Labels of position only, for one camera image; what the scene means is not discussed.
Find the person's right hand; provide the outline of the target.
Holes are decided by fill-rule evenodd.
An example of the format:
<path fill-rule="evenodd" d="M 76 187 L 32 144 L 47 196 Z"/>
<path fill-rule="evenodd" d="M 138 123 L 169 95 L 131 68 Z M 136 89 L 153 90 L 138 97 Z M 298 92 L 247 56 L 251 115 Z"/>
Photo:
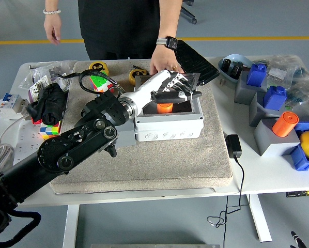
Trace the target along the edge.
<path fill-rule="evenodd" d="M 47 14 L 44 20 L 44 29 L 47 39 L 54 45 L 60 44 L 61 19 L 59 14 Z"/>

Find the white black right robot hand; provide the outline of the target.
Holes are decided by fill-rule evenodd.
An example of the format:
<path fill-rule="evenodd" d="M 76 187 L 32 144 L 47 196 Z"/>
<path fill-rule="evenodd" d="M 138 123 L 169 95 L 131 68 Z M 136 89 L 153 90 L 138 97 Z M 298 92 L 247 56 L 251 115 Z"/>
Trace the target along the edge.
<path fill-rule="evenodd" d="M 296 242 L 298 248 L 306 248 L 306 245 L 304 244 L 304 242 L 301 240 L 301 238 L 294 231 L 291 231 L 290 233 L 291 233 L 294 241 Z"/>

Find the person's left hand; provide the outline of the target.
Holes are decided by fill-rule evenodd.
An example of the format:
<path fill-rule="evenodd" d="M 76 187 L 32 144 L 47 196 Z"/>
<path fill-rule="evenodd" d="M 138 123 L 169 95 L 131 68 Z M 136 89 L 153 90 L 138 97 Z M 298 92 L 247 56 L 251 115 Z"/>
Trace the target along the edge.
<path fill-rule="evenodd" d="M 150 62 L 150 74 L 154 75 L 162 70 L 184 73 L 177 62 L 175 52 L 164 45 L 156 45 Z"/>

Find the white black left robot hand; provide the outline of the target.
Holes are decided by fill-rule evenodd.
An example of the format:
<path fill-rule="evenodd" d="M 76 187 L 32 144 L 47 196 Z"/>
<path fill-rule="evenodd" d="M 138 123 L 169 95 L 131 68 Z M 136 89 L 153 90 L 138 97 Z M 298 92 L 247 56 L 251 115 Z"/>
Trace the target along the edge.
<path fill-rule="evenodd" d="M 134 92 L 121 95 L 119 101 L 133 118 L 151 101 L 158 104 L 183 103 L 202 96 L 183 74 L 162 70 L 148 79 Z"/>

